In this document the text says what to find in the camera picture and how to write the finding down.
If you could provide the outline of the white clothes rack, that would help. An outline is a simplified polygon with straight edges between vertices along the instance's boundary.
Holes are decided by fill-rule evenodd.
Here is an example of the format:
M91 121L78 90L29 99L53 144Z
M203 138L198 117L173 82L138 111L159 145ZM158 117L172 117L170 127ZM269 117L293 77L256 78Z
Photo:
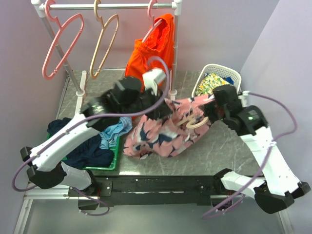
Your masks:
M42 67L42 76L46 80L51 80L59 71L60 67L63 66L67 72L67 75L72 80L75 88L76 88L76 96L78 97L77 104L76 104L76 110L78 111L79 108L82 107L83 98L85 97L85 85L86 85L86 79L87 79L87 72L83 71L80 83L77 82L77 79L73 73L73 70L71 69L69 62L67 61L67 58L69 54L71 53L73 47L75 46L77 40L79 39L82 30L84 28L84 20L82 14L75 14L71 16L67 21L65 21L64 24L61 24L58 17L52 17L50 14L50 10L93 10L95 17L97 21L101 23L103 26L103 20L98 15L97 10L108 10L108 9L147 9L147 16L152 20L152 28L148 31L146 34L149 36L152 31L159 26L161 21L155 22L154 16L151 15L151 9L152 8L164 8L164 9L173 9L174 10L174 44L173 44L173 50L174 50L174 60L172 63L172 71L171 71L171 78L168 82L170 88L168 95L171 100L176 99L177 90L174 88L174 79L176 78L176 71L177 71L177 49L178 49L178 20L179 16L181 15L181 9L182 9L182 1L181 0L175 0L171 3L158 3L156 0L152 0L149 3L100 3L99 1L95 1L96 4L56 4L54 0L47 0L45 3L41 3L40 0L33 0L31 1L31 4L33 5L34 9L36 10L38 16L43 21L47 32L52 39L52 43L50 45L50 49L47 53L46 59L44 61L43 67ZM69 49L66 52L63 52L62 47L59 45L59 37L65 30L65 28L72 23L74 20L79 19L81 21L80 29L75 36L73 42L69 46ZM58 65L53 69L51 75L48 75L46 73L47 66L49 64L51 55L53 53L53 50L56 49L58 55L60 56L60 62Z

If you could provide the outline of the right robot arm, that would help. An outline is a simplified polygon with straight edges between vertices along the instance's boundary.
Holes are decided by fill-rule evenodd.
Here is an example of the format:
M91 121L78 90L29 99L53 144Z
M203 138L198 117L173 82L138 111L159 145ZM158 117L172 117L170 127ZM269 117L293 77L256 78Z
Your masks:
M213 177L214 190L219 194L227 191L233 194L215 205L213 212L225 213L237 206L232 203L236 195L253 198L266 213L274 214L291 206L295 199L307 194L311 188L300 181L292 172L281 154L276 140L294 133L297 122L288 108L294 129L272 136L267 119L262 111L250 105L244 107L236 89L232 85L213 89L212 103L205 107L205 115L212 121L222 120L252 152L259 169L253 177L240 175L231 169L223 169Z

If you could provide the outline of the pink hanger holding shorts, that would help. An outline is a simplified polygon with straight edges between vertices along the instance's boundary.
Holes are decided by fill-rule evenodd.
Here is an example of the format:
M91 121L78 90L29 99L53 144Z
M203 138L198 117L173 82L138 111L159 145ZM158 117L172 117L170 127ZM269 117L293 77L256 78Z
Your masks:
M159 19L157 22L155 22L155 16L152 15L152 13L151 13L153 5L156 3L158 3L158 0L150 0L150 2L148 4L147 16L148 16L149 20L151 21L152 25L151 25L150 29L148 30L147 34L142 39L142 43L144 43L147 40L147 38L150 36L150 34L153 32L153 30L156 29L162 23L162 19Z

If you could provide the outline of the light blue shorts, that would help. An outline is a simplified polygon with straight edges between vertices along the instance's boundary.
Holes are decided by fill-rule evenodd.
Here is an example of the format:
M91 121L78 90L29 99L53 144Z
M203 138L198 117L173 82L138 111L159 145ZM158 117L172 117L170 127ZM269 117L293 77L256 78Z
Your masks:
M132 129L132 119L130 117L120 117L117 124L107 127L99 133L100 149L110 149L116 147L117 139Z

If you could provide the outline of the orange shorts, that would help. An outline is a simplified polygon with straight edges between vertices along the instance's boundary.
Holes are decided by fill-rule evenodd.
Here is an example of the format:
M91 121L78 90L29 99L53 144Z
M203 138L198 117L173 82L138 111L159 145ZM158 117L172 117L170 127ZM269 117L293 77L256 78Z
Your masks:
M125 69L125 76L135 77L142 82L142 92L144 91L142 75L150 68L164 69L163 65L155 60L148 66L146 62L150 57L160 57L166 63L168 69L172 69L174 59L174 16L168 13L156 18L155 22L158 20L161 20L160 25L152 31L145 41L143 39L135 40L134 50Z

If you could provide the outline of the lemon print cloth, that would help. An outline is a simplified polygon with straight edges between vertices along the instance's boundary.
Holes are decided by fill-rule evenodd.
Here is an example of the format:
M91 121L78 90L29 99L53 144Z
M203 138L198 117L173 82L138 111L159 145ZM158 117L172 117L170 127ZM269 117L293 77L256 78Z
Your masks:
M216 75L215 73L205 73L204 79L199 83L199 85L195 89L195 95L201 96L201 95L212 95L213 89L222 86L222 85L228 85L230 84L222 77Z

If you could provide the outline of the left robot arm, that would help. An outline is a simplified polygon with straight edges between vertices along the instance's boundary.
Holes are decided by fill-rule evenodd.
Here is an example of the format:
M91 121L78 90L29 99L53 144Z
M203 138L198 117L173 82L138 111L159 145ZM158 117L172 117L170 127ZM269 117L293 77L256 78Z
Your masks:
M169 82L170 76L161 69L152 69L143 78L143 81L135 77L116 81L113 88L90 100L44 143L34 148L22 148L20 154L29 166L26 171L29 180L41 189L67 185L87 196L93 195L97 190L93 174L62 160L79 145L117 124L121 117L154 114L159 110L169 87L161 90L158 86Z

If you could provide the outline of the green plastic tray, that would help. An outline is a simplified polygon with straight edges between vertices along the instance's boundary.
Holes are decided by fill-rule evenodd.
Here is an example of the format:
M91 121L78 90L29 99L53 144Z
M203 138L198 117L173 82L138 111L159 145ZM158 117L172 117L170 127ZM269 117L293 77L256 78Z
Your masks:
M115 156L114 156L113 162L111 163L111 165L109 167L107 167L107 168L86 167L84 169L86 169L86 170L100 170L100 171L112 171L112 170L114 170L116 168L116 166L117 166L119 143L120 143L120 137L117 139L116 147L110 148L110 150L112 150L114 152Z

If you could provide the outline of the navy blue garment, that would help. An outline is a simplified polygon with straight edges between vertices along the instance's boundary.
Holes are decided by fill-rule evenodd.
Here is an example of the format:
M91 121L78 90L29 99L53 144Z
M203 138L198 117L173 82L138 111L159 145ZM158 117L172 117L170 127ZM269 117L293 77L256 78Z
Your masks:
M62 161L77 169L107 168L113 162L115 154L110 149L101 149L100 143L100 135L93 136L72 150Z

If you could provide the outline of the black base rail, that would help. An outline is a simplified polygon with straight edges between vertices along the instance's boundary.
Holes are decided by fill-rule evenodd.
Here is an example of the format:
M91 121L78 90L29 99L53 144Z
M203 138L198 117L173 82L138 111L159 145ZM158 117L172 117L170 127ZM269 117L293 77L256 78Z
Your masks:
M233 194L212 175L98 175L83 192L110 207L118 205L196 204Z

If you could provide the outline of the pink patterned shorts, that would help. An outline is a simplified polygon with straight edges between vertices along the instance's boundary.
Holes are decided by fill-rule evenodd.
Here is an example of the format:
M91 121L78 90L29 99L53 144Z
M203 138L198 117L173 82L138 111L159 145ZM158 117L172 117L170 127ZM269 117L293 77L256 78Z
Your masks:
M143 115L136 127L128 134L123 153L133 158L142 158L151 153L162 157L175 157L196 143L209 130L211 123L188 129L186 124L176 126L182 119L194 114L202 120L203 106L213 101L209 95L178 100L165 99L172 113L163 119L153 120Z

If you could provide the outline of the white plastic basket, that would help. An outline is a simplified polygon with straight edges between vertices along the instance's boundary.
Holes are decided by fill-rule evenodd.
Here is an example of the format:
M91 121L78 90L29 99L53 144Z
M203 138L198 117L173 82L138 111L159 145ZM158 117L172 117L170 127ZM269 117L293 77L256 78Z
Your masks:
M195 97L195 90L197 88L197 86L200 84L200 82L205 78L205 74L210 74L210 73L214 73L218 76L220 76L221 78L228 78L230 77L233 81L233 86L236 88L237 93L239 93L241 91L240 85L241 85L241 75L231 69L228 68L226 66L222 66L219 64L207 64L206 66L204 66L204 68L202 69L197 81L195 82L193 91L191 93L191 97Z

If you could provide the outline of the blue cloth in basket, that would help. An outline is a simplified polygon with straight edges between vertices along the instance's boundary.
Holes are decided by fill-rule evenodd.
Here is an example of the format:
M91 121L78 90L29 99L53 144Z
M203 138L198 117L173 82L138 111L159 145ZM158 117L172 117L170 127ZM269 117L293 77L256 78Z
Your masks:
M229 84L234 85L234 81L231 77L224 78L224 80L227 81Z

